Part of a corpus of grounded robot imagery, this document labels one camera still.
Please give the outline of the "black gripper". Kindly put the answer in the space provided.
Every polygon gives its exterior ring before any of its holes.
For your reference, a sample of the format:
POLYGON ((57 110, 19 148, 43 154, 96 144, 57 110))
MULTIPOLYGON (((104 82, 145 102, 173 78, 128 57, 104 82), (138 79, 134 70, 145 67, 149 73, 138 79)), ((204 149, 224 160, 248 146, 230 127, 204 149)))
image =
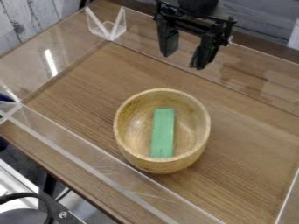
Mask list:
POLYGON ((156 19, 161 55, 170 56, 178 48, 177 28, 193 35, 202 35, 189 63, 189 67, 197 70, 204 69, 213 61, 220 46, 229 44, 232 27, 237 22, 221 11, 218 2, 220 0, 156 0, 154 15, 161 16, 156 19))

